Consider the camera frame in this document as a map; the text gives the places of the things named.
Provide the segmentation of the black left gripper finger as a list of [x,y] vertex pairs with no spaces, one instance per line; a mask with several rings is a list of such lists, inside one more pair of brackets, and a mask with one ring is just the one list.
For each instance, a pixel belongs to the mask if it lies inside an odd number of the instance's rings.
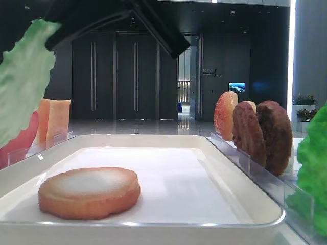
[[178,58],[190,46],[158,1],[132,1],[131,8],[171,58]]

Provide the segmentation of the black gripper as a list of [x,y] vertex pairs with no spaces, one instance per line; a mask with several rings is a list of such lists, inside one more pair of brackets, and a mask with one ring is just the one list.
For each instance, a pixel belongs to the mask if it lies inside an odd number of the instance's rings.
[[52,51],[93,29],[129,17],[138,1],[52,1],[44,19],[60,24],[45,43]]

